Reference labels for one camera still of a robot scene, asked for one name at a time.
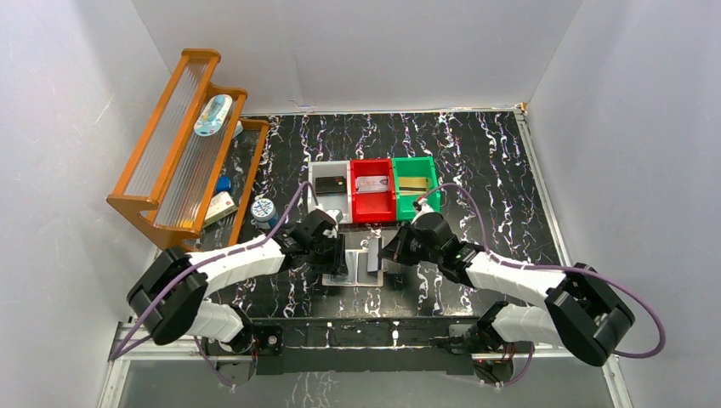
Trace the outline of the beige leather card holder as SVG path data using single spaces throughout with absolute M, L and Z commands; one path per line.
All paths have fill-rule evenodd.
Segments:
M 324 286 L 381 287 L 383 285 L 383 260 L 378 250 L 353 249 L 345 251 L 348 273 L 322 276 Z

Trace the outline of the red plastic bin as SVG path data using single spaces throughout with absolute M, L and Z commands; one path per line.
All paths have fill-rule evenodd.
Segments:
M 375 191 L 359 192 L 358 179 L 385 179 Z M 355 224 L 390 223 L 396 220 L 393 166 L 390 159 L 364 159 L 350 162 L 352 219 Z

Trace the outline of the green plastic bin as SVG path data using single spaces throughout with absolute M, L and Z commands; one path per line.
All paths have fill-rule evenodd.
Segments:
M 429 191 L 431 191 L 439 185 L 434 159 L 430 156 L 396 157 L 392 159 L 392 166 L 395 183 L 396 220 L 410 221 L 416 216 L 414 202 L 423 195 L 401 195 L 398 177 L 425 177 L 428 179 Z

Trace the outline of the white plastic bin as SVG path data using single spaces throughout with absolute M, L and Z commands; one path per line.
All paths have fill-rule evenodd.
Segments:
M 308 180 L 315 187 L 319 204 L 326 210 L 339 210 L 343 214 L 341 224 L 353 223 L 350 161 L 312 161 Z

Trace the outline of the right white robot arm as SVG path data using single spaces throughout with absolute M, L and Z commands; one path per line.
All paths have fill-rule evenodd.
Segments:
M 449 281 L 523 301 L 496 303 L 477 322 L 474 335 L 491 352 L 510 343 L 547 343 L 602 366 L 635 322 L 631 309 L 594 272 L 505 258 L 460 240 L 435 211 L 402 224 L 379 255 L 408 266 L 432 263 Z

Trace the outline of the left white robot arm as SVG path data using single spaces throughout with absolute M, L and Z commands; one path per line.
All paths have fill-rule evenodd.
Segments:
M 247 352 L 263 336 L 237 307 L 209 296 L 227 286 L 302 266 L 323 273 L 344 267 L 342 214 L 315 207 L 301 221 L 276 226 L 266 235 L 221 250 L 164 250 L 127 295 L 128 305 L 157 345 L 184 335 L 222 343 L 234 354 Z

